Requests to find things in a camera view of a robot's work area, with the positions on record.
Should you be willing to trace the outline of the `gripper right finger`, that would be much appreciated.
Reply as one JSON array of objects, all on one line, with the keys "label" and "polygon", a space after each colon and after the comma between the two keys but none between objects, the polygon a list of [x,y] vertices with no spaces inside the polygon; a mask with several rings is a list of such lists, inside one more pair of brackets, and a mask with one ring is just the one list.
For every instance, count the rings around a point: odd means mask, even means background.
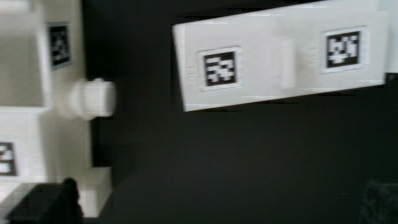
[{"label": "gripper right finger", "polygon": [[398,224],[398,183],[368,182],[359,224]]}]

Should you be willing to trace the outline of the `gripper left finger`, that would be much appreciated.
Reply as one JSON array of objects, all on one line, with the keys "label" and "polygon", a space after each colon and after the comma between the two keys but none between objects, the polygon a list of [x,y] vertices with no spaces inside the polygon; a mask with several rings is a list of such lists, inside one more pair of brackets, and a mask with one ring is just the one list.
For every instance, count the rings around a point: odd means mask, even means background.
[{"label": "gripper left finger", "polygon": [[39,184],[5,215],[9,224],[83,224],[78,183]]}]

